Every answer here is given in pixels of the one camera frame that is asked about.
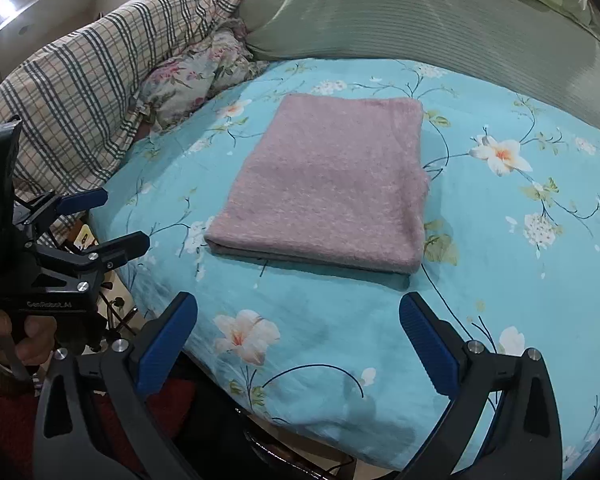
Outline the person's left hand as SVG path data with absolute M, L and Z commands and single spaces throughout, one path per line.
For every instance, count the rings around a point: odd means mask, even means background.
M 0 385 L 14 378 L 3 342 L 12 342 L 12 353 L 23 366 L 39 367 L 46 363 L 54 350 L 57 322 L 51 316 L 30 315 L 17 322 L 12 334 L 12 320 L 0 311 Z

